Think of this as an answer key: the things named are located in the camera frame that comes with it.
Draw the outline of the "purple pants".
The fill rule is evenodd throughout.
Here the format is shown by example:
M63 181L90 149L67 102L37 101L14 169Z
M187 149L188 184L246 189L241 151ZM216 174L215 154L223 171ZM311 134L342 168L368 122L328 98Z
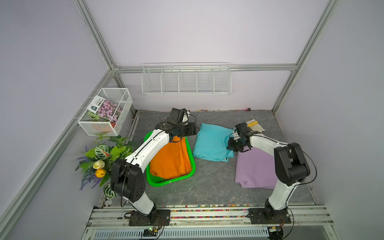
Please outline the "purple pants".
M272 155L258 148L237 153L235 182L242 188L273 190L277 181Z

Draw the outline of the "teal pants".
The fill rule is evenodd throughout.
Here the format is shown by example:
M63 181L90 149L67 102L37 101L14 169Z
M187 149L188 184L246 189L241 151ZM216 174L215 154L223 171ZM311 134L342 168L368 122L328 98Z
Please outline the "teal pants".
M234 151L227 149L232 133L232 129L202 123L193 156L212 162L228 162L235 157Z

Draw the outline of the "orange pants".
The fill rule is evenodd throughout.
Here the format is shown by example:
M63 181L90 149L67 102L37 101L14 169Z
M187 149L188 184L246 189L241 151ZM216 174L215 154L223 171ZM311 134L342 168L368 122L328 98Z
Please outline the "orange pants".
M174 137L175 143L168 143L150 162L150 174L162 179L175 179L189 174L192 166L186 139Z

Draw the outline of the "green plastic basket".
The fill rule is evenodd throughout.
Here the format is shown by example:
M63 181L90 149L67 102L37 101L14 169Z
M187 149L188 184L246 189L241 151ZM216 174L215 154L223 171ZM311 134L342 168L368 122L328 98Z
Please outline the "green plastic basket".
M196 171L188 138L175 139L175 143L162 147L146 168L147 181L153 187L190 178Z

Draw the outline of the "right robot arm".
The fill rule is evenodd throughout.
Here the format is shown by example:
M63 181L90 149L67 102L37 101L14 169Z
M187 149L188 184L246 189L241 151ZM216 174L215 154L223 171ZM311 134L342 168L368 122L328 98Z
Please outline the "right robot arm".
M233 133L228 149L237 152L235 182L242 188L271 189L269 212L281 212L311 173L307 155L297 143L284 143L256 133Z

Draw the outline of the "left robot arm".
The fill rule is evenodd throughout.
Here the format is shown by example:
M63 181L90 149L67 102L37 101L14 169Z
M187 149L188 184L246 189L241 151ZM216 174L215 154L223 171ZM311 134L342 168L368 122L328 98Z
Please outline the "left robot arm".
M122 199L127 200L140 214L150 216L155 211L155 204L145 192L144 173L154 156L174 137L196 135L197 124L194 122L172 125L159 123L150 137L125 159L117 159L112 164L111 189Z

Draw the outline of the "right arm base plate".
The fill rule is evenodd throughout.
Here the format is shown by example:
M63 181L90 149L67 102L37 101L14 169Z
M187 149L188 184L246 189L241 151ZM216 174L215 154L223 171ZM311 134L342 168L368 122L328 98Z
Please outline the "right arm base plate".
M252 208L249 209L247 218L251 220L253 225L283 225L292 223L288 209L276 211L269 207L263 209Z

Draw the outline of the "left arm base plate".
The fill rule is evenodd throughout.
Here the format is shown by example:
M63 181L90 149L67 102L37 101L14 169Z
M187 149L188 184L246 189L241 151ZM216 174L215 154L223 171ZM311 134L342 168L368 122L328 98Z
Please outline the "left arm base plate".
M154 210L149 215L133 211L129 216L130 227L168 226L171 220L170 210Z

